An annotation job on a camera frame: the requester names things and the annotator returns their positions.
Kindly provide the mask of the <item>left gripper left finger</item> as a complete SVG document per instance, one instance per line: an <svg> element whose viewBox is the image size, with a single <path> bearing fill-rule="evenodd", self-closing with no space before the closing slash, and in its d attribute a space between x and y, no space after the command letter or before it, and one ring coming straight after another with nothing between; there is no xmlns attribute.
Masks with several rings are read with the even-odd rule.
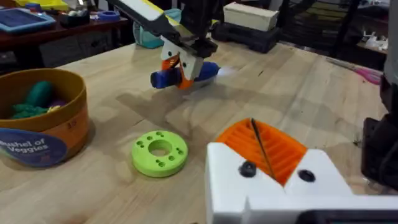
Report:
<svg viewBox="0 0 398 224"><path fill-rule="evenodd" d="M285 182L277 169L275 133L267 124L248 118L207 145L208 223L283 223L274 206Z"/></svg>

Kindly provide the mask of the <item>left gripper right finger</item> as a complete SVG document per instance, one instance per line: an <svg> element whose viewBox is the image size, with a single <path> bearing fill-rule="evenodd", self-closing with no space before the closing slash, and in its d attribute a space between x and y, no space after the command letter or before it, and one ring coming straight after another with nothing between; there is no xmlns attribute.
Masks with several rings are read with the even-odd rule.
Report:
<svg viewBox="0 0 398 224"><path fill-rule="evenodd" d="M326 152L309 149L282 131L252 120L257 142L256 163L264 174L263 183L270 194L352 195Z"/></svg>

